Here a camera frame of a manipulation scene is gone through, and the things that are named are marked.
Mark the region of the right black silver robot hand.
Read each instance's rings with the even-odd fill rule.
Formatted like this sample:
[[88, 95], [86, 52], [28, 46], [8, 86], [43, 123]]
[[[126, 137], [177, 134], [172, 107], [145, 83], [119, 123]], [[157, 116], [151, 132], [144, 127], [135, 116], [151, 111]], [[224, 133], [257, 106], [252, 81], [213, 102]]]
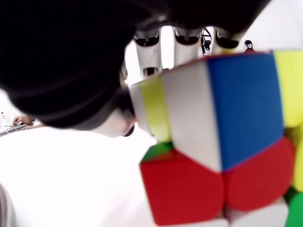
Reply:
[[61, 129], [90, 131], [117, 113], [131, 122], [119, 72], [144, 28], [215, 26], [245, 32], [266, 0], [3, 0], [0, 87], [22, 112]]

